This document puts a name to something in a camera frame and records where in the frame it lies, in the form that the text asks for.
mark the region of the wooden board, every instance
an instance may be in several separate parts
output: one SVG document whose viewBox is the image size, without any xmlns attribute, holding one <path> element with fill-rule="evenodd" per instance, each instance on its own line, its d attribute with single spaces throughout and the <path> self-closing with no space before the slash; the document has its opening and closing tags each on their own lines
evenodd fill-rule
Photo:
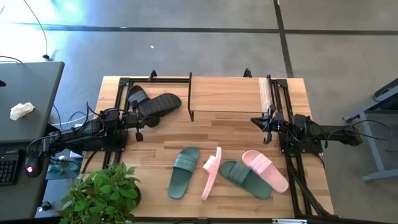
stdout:
<svg viewBox="0 0 398 224">
<path fill-rule="evenodd" d="M 104 77 L 96 111 L 114 106 L 119 77 Z M 311 115 L 303 79 L 288 79 L 294 113 Z M 195 112 L 191 122 L 187 110 L 187 83 L 141 83 L 150 98 L 162 93 L 173 93 L 182 100 L 182 106 L 161 118 L 155 128 L 142 130 L 144 141 L 136 142 L 135 130 L 130 131 L 126 151 L 121 160 L 128 166 L 137 166 L 136 174 L 142 184 L 142 202 L 133 211 L 137 217 L 213 217 L 213 218 L 292 218 L 294 217 L 290 191 L 272 193 L 267 200 L 254 198 L 251 194 L 217 175 L 215 186 L 208 200 L 200 196 L 205 188 L 207 173 L 202 165 L 216 146 L 223 150 L 221 162 L 241 161 L 242 154 L 258 150 L 271 159 L 287 178 L 287 169 L 279 144 L 274 140 L 269 145 L 262 143 L 264 133 L 250 122 L 258 113 L 214 113 Z M 197 169 L 191 179 L 187 193 L 181 200 L 167 195 L 174 160 L 181 149 L 196 146 L 200 149 Z M 101 169 L 104 154 L 97 153 L 87 171 Z M 325 171 L 319 158 L 303 155 L 305 176 L 309 189 L 324 206 L 333 213 Z"/>
<path fill-rule="evenodd" d="M 192 111 L 266 112 L 258 78 L 192 77 Z"/>
</svg>

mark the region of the computer keyboard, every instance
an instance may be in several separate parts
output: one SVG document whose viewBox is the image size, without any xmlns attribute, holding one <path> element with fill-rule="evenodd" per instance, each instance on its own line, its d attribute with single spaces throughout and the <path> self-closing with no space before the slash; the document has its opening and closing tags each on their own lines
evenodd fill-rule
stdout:
<svg viewBox="0 0 398 224">
<path fill-rule="evenodd" d="M 14 185 L 21 163 L 21 150 L 0 150 L 0 186 Z"/>
</svg>

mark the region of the green slide sandal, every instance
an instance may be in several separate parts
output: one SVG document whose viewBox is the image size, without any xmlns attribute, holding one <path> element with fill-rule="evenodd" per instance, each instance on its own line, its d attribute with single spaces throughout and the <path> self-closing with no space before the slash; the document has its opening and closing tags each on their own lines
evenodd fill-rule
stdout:
<svg viewBox="0 0 398 224">
<path fill-rule="evenodd" d="M 239 185 L 259 199 L 267 199 L 271 196 L 271 186 L 241 162 L 226 161 L 220 166 L 220 173 L 225 179 Z"/>
<path fill-rule="evenodd" d="M 186 147 L 177 156 L 170 179 L 169 196 L 181 199 L 187 191 L 189 181 L 197 166 L 199 150 L 197 147 Z"/>
</svg>

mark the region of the potted plant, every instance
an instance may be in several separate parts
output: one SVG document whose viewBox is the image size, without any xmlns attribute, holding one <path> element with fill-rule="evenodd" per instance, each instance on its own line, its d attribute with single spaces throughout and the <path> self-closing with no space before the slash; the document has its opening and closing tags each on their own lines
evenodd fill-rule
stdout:
<svg viewBox="0 0 398 224">
<path fill-rule="evenodd" d="M 135 167 L 126 168 L 124 163 L 109 165 L 107 169 L 92 172 L 86 179 L 81 174 L 65 198 L 61 224 L 67 223 L 125 223 L 134 222 L 130 212 L 141 201 L 134 175 Z"/>
</svg>

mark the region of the floor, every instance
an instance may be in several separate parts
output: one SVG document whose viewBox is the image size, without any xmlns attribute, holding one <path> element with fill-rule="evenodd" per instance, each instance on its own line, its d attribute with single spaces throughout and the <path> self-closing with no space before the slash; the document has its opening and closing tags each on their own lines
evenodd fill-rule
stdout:
<svg viewBox="0 0 398 224">
<path fill-rule="evenodd" d="M 342 116 L 398 77 L 395 0 L 28 3 L 46 28 L 48 54 L 66 65 L 55 99 L 62 121 L 84 110 L 86 100 L 96 104 L 104 75 L 149 75 L 156 70 L 158 75 L 240 77 L 249 67 L 255 77 L 302 77 L 313 119 L 321 124 L 343 124 Z M 44 38 L 29 9 L 23 1 L 3 0 L 0 9 L 2 5 L 0 29 L 7 32 L 2 32 L 0 54 L 43 61 Z M 58 123 L 54 111 L 52 115 Z M 398 222 L 398 179 L 362 181 L 362 175 L 376 170 L 367 143 L 350 147 L 334 142 L 324 160 L 337 215 Z M 397 160 L 390 163 L 396 166 Z M 60 208 L 55 189 L 67 184 L 51 180 L 46 200 Z"/>
</svg>

